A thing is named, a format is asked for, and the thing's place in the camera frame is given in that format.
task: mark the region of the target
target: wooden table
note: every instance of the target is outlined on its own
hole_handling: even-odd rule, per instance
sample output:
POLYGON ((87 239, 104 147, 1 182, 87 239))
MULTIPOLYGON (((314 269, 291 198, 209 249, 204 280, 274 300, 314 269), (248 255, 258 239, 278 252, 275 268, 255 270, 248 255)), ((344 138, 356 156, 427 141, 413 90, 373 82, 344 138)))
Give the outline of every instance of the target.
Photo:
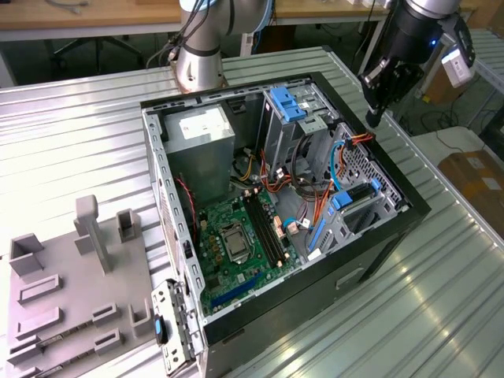
MULTIPOLYGON (((42 28, 89 28, 139 24, 179 24, 178 0, 168 4, 136 5, 135 0, 91 0, 79 15, 50 6, 43 0, 13 0, 0 6, 0 30, 42 28)), ((375 16, 386 14, 376 7, 375 16)), ((353 6, 347 0, 278 0, 280 22, 292 18, 367 17, 369 8, 353 6)))
MULTIPOLYGON (((164 5, 136 5, 135 0, 91 0, 74 14, 43 0, 12 0, 0 4, 0 42, 40 39, 132 35, 180 30, 178 0, 164 5)), ((473 11, 474 0, 464 0, 463 10, 473 11)), ((277 24, 360 22, 369 8, 347 0, 277 0, 277 24)), ((384 20, 387 10, 375 7, 371 20, 384 20)), ((0 87, 14 85, 0 52, 0 87)))

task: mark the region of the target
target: blue pcie slot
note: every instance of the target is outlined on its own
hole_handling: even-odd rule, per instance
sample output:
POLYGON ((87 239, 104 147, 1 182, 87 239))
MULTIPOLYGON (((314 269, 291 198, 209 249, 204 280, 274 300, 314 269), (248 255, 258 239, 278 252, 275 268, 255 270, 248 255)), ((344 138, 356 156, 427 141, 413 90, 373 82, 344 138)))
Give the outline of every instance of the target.
POLYGON ((261 272, 256 274, 253 278, 248 280, 245 283, 242 283, 241 285, 235 287, 234 289, 231 289, 227 293, 224 293, 217 298, 212 299, 212 307, 220 306, 225 304, 227 301, 231 301, 232 299, 238 297, 239 295, 249 291, 252 287, 255 286, 257 283, 259 277, 262 275, 261 272))
POLYGON ((313 236, 312 242, 309 244, 308 249, 310 252, 313 249, 313 247, 315 246, 315 244, 317 243, 318 238, 321 236, 322 229, 324 228, 324 226, 325 226, 325 219, 322 219, 321 223, 318 225, 318 228, 317 228, 317 231, 315 232, 315 235, 313 236))

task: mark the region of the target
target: office chair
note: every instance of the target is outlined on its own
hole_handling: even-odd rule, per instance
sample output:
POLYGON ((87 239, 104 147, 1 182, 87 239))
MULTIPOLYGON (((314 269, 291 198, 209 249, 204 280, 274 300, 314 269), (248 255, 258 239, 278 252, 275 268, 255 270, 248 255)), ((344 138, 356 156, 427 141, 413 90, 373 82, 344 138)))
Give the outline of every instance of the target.
POLYGON ((95 45, 95 58, 96 58, 96 71, 97 73, 102 73, 102 67, 100 65, 100 53, 103 49, 103 43, 107 42, 110 43, 114 46, 120 47, 123 50, 129 51, 130 53, 134 54, 136 56, 136 61, 138 65, 143 68, 144 67, 144 62, 143 62, 143 56, 140 51, 138 51, 136 48, 133 46, 127 44, 126 42, 123 42, 117 38, 114 37, 87 37, 87 38, 78 38, 73 41, 71 41, 69 44, 66 46, 63 46, 61 49, 56 50, 52 53, 51 56, 51 62, 56 65, 60 69, 65 69, 66 68, 66 60, 62 57, 64 53, 67 53, 71 50, 76 49, 79 46, 82 46, 85 43, 91 43, 93 42, 95 45))

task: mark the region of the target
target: chair leg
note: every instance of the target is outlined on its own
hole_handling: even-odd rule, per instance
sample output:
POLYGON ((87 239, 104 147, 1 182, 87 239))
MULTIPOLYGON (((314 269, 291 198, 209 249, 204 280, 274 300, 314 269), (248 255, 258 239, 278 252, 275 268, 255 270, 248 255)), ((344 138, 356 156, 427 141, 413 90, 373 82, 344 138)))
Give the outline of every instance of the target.
POLYGON ((143 66, 143 55, 142 53, 134 48, 132 45, 127 44, 126 42, 123 42, 119 39, 116 39, 114 37, 103 37, 103 40, 105 42, 110 43, 111 45, 117 46, 121 49, 124 49, 126 51, 129 51, 130 53, 136 55, 137 62, 139 65, 143 66))
POLYGON ((64 53, 76 49, 79 46, 82 46, 84 43, 90 42, 91 38, 79 38, 71 41, 71 43, 63 46, 61 49, 54 51, 53 57, 60 57, 64 53))
POLYGON ((100 53, 103 48, 103 41, 101 38, 97 38, 94 40, 95 46, 95 59, 96 59, 96 71, 98 74, 102 73, 102 67, 100 65, 100 53))

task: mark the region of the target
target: yellow wire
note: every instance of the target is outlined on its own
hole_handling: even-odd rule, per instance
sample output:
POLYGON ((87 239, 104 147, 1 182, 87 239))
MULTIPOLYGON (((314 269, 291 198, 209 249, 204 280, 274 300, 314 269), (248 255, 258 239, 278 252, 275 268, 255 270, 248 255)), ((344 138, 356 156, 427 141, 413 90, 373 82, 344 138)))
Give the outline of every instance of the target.
POLYGON ((355 138, 361 138, 363 136, 368 136, 368 133, 366 132, 365 134, 360 134, 360 135, 355 135, 355 136, 352 136, 352 139, 355 139, 355 138))
POLYGON ((242 177, 240 177, 238 180, 240 181, 245 181, 246 179, 249 178, 250 174, 252 173, 252 161, 255 159, 255 156, 254 155, 251 155, 249 157, 249 167, 248 169, 246 170, 246 173, 245 175, 243 175, 242 177))

